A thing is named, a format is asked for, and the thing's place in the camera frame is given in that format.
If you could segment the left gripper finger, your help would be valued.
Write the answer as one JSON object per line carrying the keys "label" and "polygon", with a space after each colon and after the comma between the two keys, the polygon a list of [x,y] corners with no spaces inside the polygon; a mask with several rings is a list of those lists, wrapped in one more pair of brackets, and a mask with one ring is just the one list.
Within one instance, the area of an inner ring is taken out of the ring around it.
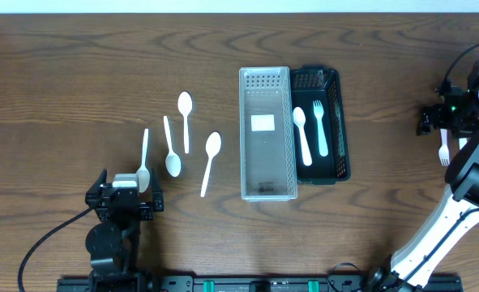
{"label": "left gripper finger", "polygon": [[156,173],[154,169],[150,170],[150,187],[151,187],[151,193],[152,193],[152,199],[155,202],[160,202],[162,201],[163,198],[163,191],[160,187],[159,181],[157,179]]}
{"label": "left gripper finger", "polygon": [[103,169],[98,179],[86,192],[86,195],[100,195],[107,180],[107,169]]}

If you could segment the white fork tines down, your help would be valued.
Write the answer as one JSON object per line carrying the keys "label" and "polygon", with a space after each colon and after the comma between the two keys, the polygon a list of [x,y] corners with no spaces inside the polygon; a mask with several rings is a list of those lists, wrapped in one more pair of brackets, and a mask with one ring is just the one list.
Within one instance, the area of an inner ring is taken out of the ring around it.
{"label": "white fork tines down", "polygon": [[448,147],[448,132],[447,129],[440,129],[441,146],[438,150],[438,157],[442,166],[448,167],[450,164],[450,153]]}

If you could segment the white fork long handle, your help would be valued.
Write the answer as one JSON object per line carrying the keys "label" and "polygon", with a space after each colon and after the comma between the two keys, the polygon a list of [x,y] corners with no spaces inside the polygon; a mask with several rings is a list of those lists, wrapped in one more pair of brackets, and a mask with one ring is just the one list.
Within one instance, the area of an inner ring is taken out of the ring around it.
{"label": "white fork long handle", "polygon": [[328,151],[327,139],[326,139],[325,131],[323,127],[324,108],[321,101],[319,100],[313,101],[313,111],[314,111],[314,116],[317,122],[319,155],[321,157],[326,157],[329,151]]}

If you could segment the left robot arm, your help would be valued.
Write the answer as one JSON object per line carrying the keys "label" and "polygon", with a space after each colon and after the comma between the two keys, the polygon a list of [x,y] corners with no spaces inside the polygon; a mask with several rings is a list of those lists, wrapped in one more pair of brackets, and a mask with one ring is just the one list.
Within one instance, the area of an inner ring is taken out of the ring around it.
{"label": "left robot arm", "polygon": [[154,172],[148,187],[151,199],[142,201],[136,174],[118,174],[112,182],[107,182],[107,170],[102,170],[86,192],[85,203],[101,221],[88,232],[85,241],[95,273],[106,276],[138,271],[140,224],[151,221],[165,206]]}

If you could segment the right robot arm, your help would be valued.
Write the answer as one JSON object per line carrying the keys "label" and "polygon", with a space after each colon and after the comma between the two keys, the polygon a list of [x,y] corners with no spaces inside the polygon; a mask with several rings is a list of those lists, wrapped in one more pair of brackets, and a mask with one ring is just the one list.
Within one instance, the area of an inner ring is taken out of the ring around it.
{"label": "right robot arm", "polygon": [[479,130],[452,159],[443,196],[413,237],[370,272],[363,291],[461,291],[454,275],[433,271],[457,242],[479,223]]}

